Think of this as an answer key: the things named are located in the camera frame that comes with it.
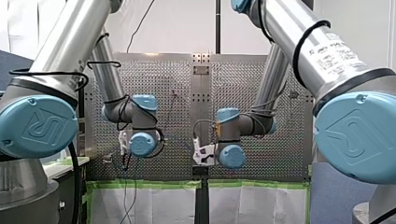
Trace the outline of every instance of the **green tape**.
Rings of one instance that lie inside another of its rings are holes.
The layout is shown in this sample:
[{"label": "green tape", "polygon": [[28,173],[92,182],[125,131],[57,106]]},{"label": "green tape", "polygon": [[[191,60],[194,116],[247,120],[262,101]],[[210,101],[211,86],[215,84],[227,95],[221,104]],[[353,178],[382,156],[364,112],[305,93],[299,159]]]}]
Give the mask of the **green tape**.
[{"label": "green tape", "polygon": [[93,195],[93,187],[90,182],[87,182],[87,223],[91,224],[91,207],[92,207],[92,195]]},{"label": "green tape", "polygon": [[311,222],[311,184],[305,183],[306,188],[306,198],[305,198],[305,224],[310,224]]},{"label": "green tape", "polygon": [[209,187],[216,189],[223,188],[240,188],[244,187],[259,187],[268,189],[306,189],[304,183],[288,183],[276,181],[263,180],[209,180]]},{"label": "green tape", "polygon": [[91,181],[89,182],[93,189],[197,189],[199,181],[148,181],[131,179],[116,179],[111,181]]},{"label": "green tape", "polygon": [[308,175],[312,176],[312,165],[308,165]]}]

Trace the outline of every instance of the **light blue joint cap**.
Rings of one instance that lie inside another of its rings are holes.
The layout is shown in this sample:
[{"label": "light blue joint cap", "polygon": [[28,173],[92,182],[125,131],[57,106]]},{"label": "light blue joint cap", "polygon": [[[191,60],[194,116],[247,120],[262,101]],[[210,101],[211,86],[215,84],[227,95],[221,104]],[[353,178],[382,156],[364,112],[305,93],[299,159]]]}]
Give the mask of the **light blue joint cap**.
[{"label": "light blue joint cap", "polygon": [[318,149],[344,175],[396,184],[396,97],[375,91],[342,94],[319,111]]},{"label": "light blue joint cap", "polygon": [[243,13],[246,10],[248,3],[251,0],[231,0],[231,6],[233,10],[239,13]]},{"label": "light blue joint cap", "polygon": [[132,96],[132,99],[134,99],[137,104],[149,111],[157,110],[157,100],[153,95],[134,95]]},{"label": "light blue joint cap", "polygon": [[245,152],[238,145],[229,145],[220,152],[219,161],[229,169],[241,168],[246,161]]},{"label": "light blue joint cap", "polygon": [[268,132],[268,134],[273,134],[273,133],[275,133],[275,132],[276,132],[276,127],[277,127],[277,121],[276,121],[276,118],[273,118],[273,123],[272,123],[272,125],[271,125],[271,129],[270,129],[270,131]]},{"label": "light blue joint cap", "polygon": [[147,157],[155,148],[155,141],[148,133],[136,133],[129,141],[129,149],[136,157]]},{"label": "light blue joint cap", "polygon": [[50,95],[19,99],[0,114],[0,151],[14,158],[39,159],[65,149],[77,133],[76,112]]},{"label": "light blue joint cap", "polygon": [[216,114],[216,120],[220,123],[225,123],[229,120],[235,119],[239,116],[238,108],[222,108]]}]

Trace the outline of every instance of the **perforated metal panel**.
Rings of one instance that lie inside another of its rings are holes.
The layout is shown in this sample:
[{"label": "perforated metal panel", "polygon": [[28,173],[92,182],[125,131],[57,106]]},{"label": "perforated metal panel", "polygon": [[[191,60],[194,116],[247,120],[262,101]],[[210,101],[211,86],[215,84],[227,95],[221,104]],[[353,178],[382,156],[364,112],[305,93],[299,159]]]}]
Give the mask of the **perforated metal panel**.
[{"label": "perforated metal panel", "polygon": [[[264,71],[262,57],[215,55],[212,57],[211,115],[223,107],[237,107],[248,112],[254,103]],[[290,92],[299,93],[291,99]],[[263,139],[242,137],[242,148],[247,155],[246,166],[230,171],[217,166],[212,169],[213,178],[271,179],[303,181],[307,178],[309,163],[310,95],[289,73],[287,86],[279,99],[276,111],[277,131]]]},{"label": "perforated metal panel", "polygon": [[[120,79],[126,93],[153,94],[157,98],[158,126],[163,129],[167,146],[160,156],[140,160],[138,176],[146,179],[189,179],[191,173],[190,80],[191,56],[118,55],[122,67]],[[95,84],[92,89],[93,137],[96,158],[89,166],[89,179],[134,176],[135,159],[128,174],[120,170],[119,133],[116,125],[101,117],[103,101]],[[103,156],[113,153],[113,163],[103,163]]]},{"label": "perforated metal panel", "polygon": [[[159,157],[139,160],[137,176],[149,180],[191,179],[191,124],[195,122],[191,111],[202,109],[191,108],[192,105],[199,106],[191,103],[191,98],[194,98],[191,97],[191,81],[195,80],[192,76],[196,76],[192,70],[196,62],[191,55],[180,54],[155,57],[120,54],[117,58],[122,63],[120,77],[126,93],[156,96],[159,127],[168,138],[167,146]],[[210,96],[210,104],[207,104],[210,117],[213,118],[216,111],[224,106],[237,106],[241,111],[249,109],[259,86],[264,61],[263,56],[211,56],[211,88],[204,87],[202,91],[205,96]],[[288,97],[290,91],[297,91],[300,96],[291,100]],[[277,133],[264,140],[244,137],[246,167],[236,172],[213,167],[211,178],[303,181],[307,177],[307,164],[310,160],[312,123],[306,122],[306,119],[311,119],[309,100],[297,81],[289,77],[288,86],[279,102]],[[127,174],[120,170],[118,132],[115,124],[104,121],[101,117],[103,102],[96,84],[92,86],[92,100],[86,104],[87,110],[92,109],[88,113],[88,117],[92,117],[86,118],[86,126],[92,125],[91,133],[89,129],[86,133],[87,138],[91,138],[87,142],[92,143],[92,146],[87,147],[93,147],[96,154],[89,165],[88,178],[133,177],[134,158]],[[111,153],[114,162],[103,163],[103,157]]]}]

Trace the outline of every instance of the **white wall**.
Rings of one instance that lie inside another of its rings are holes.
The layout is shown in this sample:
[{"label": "white wall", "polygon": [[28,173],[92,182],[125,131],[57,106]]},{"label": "white wall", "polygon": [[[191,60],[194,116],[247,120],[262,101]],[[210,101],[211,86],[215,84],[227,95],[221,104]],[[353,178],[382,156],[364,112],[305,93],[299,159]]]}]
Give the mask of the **white wall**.
[{"label": "white wall", "polygon": [[[33,59],[58,19],[64,0],[0,0],[0,49]],[[106,23],[113,49],[126,52],[149,0],[124,1]],[[245,15],[221,6],[221,49],[232,54],[267,54],[269,43]],[[130,52],[214,52],[214,0],[156,0],[134,37]]]},{"label": "white wall", "polygon": [[394,5],[395,0],[315,0],[315,11],[363,61],[392,67]]},{"label": "white wall", "polygon": [[64,0],[0,0],[0,50],[33,59],[64,3]]},{"label": "white wall", "polygon": [[[221,53],[267,54],[270,45],[247,16],[221,1]],[[125,52],[131,34],[149,6],[149,0],[125,2],[111,15],[106,28],[115,51]],[[157,0],[134,37],[130,52],[214,52],[214,0]]]},{"label": "white wall", "polygon": [[[125,52],[149,0],[125,1],[106,28],[113,49]],[[396,66],[395,0],[315,0],[315,11],[372,66]],[[221,52],[267,54],[270,48],[247,16],[221,1]],[[0,0],[0,49],[33,59],[56,22],[64,0]],[[214,0],[156,0],[131,52],[214,52]]]}]

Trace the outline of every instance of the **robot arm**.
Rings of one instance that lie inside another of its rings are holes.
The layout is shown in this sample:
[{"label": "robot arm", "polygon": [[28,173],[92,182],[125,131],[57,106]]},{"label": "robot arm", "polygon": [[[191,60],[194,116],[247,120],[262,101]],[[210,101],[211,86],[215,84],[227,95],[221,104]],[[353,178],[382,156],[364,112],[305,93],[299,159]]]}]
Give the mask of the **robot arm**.
[{"label": "robot arm", "polygon": [[133,123],[131,146],[136,156],[145,157],[156,147],[155,97],[125,95],[117,69],[108,63],[112,61],[108,39],[98,41],[107,16],[120,5],[120,0],[67,2],[29,73],[13,78],[2,97],[0,154],[44,158],[69,145],[78,126],[76,90],[91,54],[105,117]]},{"label": "robot arm", "polygon": [[271,47],[254,105],[247,113],[237,108],[222,108],[217,112],[219,147],[215,155],[227,168],[240,168],[245,153],[240,136],[265,135],[276,131],[274,117],[278,96],[286,85],[288,61],[277,45]]},{"label": "robot arm", "polygon": [[318,20],[300,0],[233,0],[232,5],[256,26],[262,20],[273,48],[281,48],[315,97],[316,141],[327,161],[360,181],[394,184],[395,73],[362,62],[330,23]]},{"label": "robot arm", "polygon": [[101,37],[93,50],[91,67],[105,103],[103,117],[117,123],[119,131],[123,129],[120,122],[132,123],[128,149],[136,157],[147,157],[163,141],[161,130],[156,127],[156,99],[153,95],[125,94],[105,30]]}]

